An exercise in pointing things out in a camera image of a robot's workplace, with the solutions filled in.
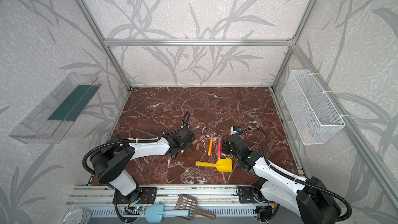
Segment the light blue shovel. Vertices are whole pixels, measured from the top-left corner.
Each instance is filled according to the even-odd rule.
[[[150,223],[159,223],[162,221],[162,215],[188,217],[189,210],[166,210],[163,211],[163,204],[152,204],[145,210],[145,219]]]

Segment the yellow shovel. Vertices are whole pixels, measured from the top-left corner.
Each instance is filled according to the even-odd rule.
[[[222,158],[217,161],[217,163],[207,163],[196,161],[196,166],[199,167],[216,167],[219,172],[231,172],[232,171],[232,159]]]

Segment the light blue shovel handle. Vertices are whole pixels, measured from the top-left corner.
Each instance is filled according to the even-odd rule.
[[[187,209],[179,209],[179,210],[166,210],[166,211],[159,211],[156,212],[157,214],[165,214],[170,216],[181,216],[181,217],[188,217],[189,210]]]

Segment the red marble tabletop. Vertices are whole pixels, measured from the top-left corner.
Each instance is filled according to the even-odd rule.
[[[192,145],[190,151],[179,153],[176,160],[170,156],[149,156],[130,161],[126,170],[138,184],[256,182],[259,177],[238,167],[234,158],[231,173],[195,166],[195,161],[217,162],[218,142],[214,141],[211,156],[207,155],[210,136],[221,136],[224,141],[234,125],[243,129],[264,129],[269,134],[268,159],[297,174],[285,132],[267,87],[133,88],[113,135],[123,133],[132,138],[157,137],[162,132],[180,128],[187,110],[191,111],[190,129],[197,138],[205,135],[203,141],[199,142],[199,150],[196,151],[196,145]],[[265,137],[261,132],[247,131],[243,139],[251,150],[263,153]],[[97,178],[93,178],[92,184],[97,183]]]

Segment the wallpaper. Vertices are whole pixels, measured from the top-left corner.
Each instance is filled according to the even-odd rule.
[[[291,38],[309,0],[85,0],[106,38]]]
[[[319,178],[325,186],[344,197],[353,209],[352,216],[343,223],[393,224],[398,223],[398,213],[382,191],[361,156],[357,153],[344,129],[324,144],[303,145],[281,95],[293,69],[306,69],[293,53],[288,66],[282,72],[275,93],[287,121],[292,139],[304,166],[307,177]],[[337,202],[342,211],[343,204]]]
[[[73,0],[0,0],[0,223],[55,223],[128,95]],[[70,72],[102,86],[59,144],[8,136]]]
[[[133,86],[269,86],[287,47],[117,46],[112,50]]]
[[[299,44],[398,179],[397,0],[320,0]]]

